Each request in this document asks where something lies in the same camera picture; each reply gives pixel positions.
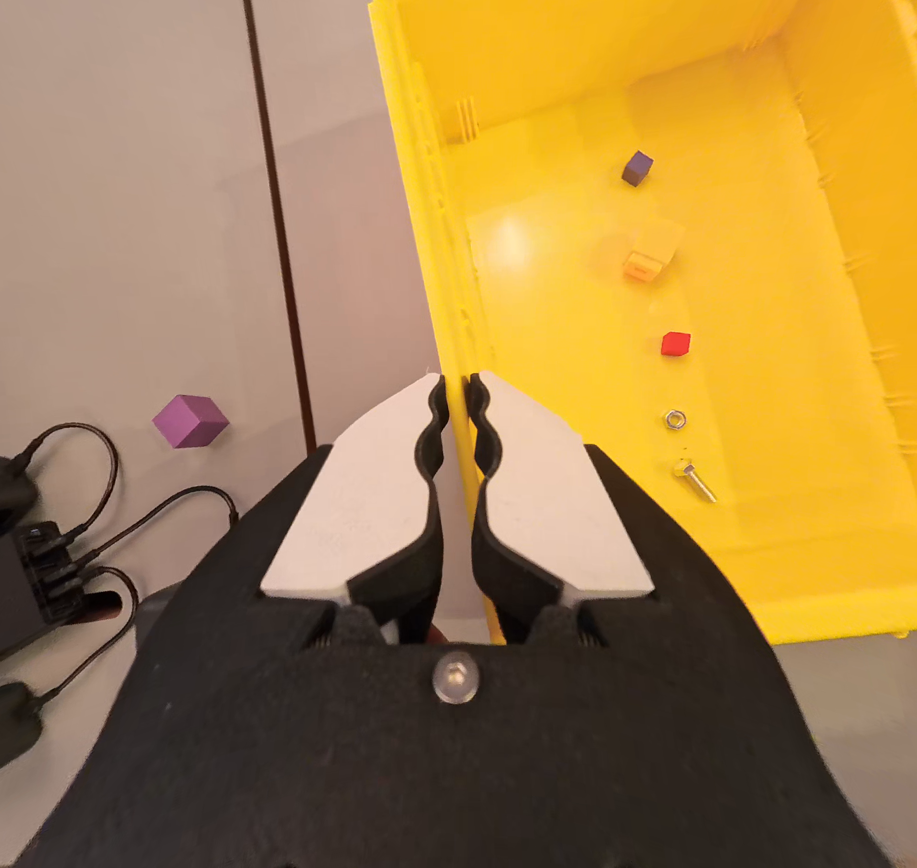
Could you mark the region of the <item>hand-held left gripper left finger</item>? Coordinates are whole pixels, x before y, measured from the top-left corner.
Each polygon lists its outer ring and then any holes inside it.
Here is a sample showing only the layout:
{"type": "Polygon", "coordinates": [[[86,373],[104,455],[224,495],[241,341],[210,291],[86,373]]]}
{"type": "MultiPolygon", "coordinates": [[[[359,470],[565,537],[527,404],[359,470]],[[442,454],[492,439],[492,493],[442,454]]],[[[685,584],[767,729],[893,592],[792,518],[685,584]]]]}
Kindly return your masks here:
{"type": "Polygon", "coordinates": [[[436,373],[353,422],[330,447],[261,593],[361,606],[384,633],[427,633],[443,574],[434,477],[447,423],[436,373]]]}

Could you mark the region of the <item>black plug adapter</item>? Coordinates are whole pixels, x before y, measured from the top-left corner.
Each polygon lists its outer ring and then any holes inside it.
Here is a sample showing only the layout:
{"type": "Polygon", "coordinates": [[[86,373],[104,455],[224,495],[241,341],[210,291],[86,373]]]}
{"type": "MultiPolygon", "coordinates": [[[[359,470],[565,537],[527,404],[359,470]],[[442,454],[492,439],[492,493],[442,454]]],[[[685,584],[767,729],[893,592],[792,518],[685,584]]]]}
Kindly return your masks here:
{"type": "Polygon", "coordinates": [[[43,730],[40,701],[24,682],[1,686],[1,768],[31,750],[43,730]]]}

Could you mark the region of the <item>yellow block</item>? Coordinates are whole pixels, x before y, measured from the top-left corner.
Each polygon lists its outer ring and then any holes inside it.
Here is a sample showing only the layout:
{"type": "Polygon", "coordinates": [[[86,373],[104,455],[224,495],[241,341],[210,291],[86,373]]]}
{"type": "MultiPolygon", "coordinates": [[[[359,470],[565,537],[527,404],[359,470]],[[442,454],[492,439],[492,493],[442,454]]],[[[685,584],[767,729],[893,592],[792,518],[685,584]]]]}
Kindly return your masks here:
{"type": "Polygon", "coordinates": [[[668,219],[655,219],[642,225],[625,258],[625,278],[655,281],[671,265],[684,235],[684,226],[668,219]]]}

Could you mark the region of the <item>purple cube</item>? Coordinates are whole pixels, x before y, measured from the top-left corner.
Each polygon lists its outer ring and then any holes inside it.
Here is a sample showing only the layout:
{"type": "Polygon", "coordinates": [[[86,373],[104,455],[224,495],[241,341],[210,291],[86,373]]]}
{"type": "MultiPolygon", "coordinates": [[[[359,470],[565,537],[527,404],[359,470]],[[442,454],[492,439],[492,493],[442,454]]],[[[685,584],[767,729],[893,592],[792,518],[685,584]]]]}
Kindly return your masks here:
{"type": "Polygon", "coordinates": [[[151,422],[176,450],[209,447],[230,426],[212,399],[184,394],[176,395],[151,422]]]}

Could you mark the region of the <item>metal bolt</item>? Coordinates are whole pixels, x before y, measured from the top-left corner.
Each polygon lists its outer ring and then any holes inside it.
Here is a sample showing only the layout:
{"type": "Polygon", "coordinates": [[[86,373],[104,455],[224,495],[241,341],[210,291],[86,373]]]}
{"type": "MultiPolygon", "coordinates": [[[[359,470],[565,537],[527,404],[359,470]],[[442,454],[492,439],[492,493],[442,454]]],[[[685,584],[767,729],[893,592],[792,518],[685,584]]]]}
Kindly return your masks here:
{"type": "Polygon", "coordinates": [[[697,495],[705,501],[711,504],[716,504],[718,502],[717,496],[714,494],[713,490],[701,478],[694,463],[689,459],[682,458],[676,462],[673,467],[673,475],[690,484],[697,495]]]}

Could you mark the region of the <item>yellow plastic drawer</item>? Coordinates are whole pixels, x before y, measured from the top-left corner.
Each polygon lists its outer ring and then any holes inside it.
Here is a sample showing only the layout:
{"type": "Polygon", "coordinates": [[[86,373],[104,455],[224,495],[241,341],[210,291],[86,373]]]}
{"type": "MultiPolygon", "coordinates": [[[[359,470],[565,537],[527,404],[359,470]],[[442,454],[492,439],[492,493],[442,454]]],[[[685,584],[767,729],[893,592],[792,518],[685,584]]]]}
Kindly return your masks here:
{"type": "Polygon", "coordinates": [[[914,633],[915,0],[369,11],[468,505],[462,381],[491,370],[636,480],[774,645],[914,633]],[[655,219],[680,249],[625,278],[655,219]],[[689,355],[660,355],[670,331],[689,355]]]}

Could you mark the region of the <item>black usb hub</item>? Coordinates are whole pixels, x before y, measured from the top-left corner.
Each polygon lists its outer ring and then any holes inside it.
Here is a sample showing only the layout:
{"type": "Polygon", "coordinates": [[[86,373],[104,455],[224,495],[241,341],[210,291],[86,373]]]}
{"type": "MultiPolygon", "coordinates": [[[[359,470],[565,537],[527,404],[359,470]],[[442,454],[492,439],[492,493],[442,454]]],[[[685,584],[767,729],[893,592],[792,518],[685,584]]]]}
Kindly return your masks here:
{"type": "Polygon", "coordinates": [[[83,570],[61,544],[56,522],[17,525],[1,538],[1,658],[87,610],[83,570]]]}

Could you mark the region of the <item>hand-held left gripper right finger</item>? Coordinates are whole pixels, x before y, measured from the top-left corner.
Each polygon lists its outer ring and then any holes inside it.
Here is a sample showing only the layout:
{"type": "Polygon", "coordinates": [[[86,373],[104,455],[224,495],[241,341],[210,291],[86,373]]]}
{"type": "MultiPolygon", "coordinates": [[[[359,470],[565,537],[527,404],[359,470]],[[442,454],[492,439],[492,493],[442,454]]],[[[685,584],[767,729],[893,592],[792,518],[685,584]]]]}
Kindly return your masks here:
{"type": "Polygon", "coordinates": [[[655,585],[582,436],[491,371],[466,384],[482,480],[472,571],[512,633],[547,607],[642,599],[655,585]]]}

